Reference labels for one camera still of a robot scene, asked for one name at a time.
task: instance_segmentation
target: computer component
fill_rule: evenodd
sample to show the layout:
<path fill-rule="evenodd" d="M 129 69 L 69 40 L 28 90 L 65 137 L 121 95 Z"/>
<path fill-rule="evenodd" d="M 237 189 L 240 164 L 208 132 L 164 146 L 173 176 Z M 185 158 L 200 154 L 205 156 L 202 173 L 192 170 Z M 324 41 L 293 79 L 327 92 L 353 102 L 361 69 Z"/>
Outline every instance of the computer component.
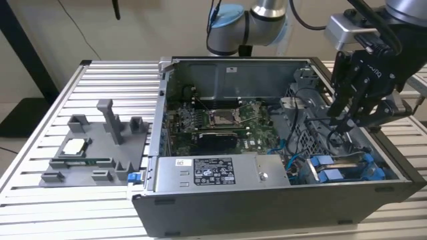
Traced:
<path fill-rule="evenodd" d="M 380 130 L 335 131 L 319 62 L 190 57 L 161 66 L 146 174 L 129 191 L 150 237 L 355 224 L 425 185 Z"/>

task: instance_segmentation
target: power supply label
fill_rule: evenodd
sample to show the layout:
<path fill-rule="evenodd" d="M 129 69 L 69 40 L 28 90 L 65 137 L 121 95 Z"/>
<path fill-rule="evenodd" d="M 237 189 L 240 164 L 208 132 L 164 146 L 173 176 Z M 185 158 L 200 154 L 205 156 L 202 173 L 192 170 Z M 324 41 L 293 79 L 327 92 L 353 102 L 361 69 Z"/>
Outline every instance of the power supply label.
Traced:
<path fill-rule="evenodd" d="M 193 159 L 193 184 L 236 184 L 233 160 L 231 157 Z"/>

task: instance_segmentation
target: sticker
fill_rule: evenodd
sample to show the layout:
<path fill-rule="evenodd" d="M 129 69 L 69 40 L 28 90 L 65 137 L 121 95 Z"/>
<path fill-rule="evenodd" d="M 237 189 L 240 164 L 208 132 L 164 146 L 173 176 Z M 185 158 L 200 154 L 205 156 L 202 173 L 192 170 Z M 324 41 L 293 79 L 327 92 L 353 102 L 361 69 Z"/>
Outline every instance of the sticker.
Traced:
<path fill-rule="evenodd" d="M 237 67 L 236 66 L 231 66 L 225 68 L 225 72 L 227 73 L 236 73 L 237 72 Z"/>
<path fill-rule="evenodd" d="M 177 167 L 190 167 L 193 163 L 192 159 L 176 159 L 174 166 Z"/>
<path fill-rule="evenodd" d="M 193 159 L 194 185 L 236 184 L 235 177 L 233 161 L 231 157 Z"/>

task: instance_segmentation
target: blue tab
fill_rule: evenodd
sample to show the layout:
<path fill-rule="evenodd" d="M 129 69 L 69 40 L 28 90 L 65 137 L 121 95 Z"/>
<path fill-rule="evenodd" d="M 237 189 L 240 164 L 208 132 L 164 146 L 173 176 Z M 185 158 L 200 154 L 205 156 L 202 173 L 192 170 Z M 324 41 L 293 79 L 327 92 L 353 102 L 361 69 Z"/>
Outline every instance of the blue tab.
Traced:
<path fill-rule="evenodd" d="M 141 174 L 138 172 L 129 173 L 126 175 L 126 182 L 128 183 L 140 183 L 141 182 Z"/>
<path fill-rule="evenodd" d="M 213 29 L 220 28 L 232 24 L 241 17 L 243 13 L 244 13 L 244 8 L 239 4 L 220 5 L 212 28 Z"/>

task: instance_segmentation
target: motherboard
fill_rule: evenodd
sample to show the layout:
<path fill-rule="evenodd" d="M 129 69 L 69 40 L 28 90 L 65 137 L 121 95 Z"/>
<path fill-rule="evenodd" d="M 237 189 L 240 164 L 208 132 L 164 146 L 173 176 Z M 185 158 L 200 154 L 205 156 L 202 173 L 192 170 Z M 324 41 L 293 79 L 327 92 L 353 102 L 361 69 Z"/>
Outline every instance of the motherboard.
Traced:
<path fill-rule="evenodd" d="M 263 101 L 194 100 L 166 112 L 172 156 L 257 153 L 279 145 L 273 122 Z"/>

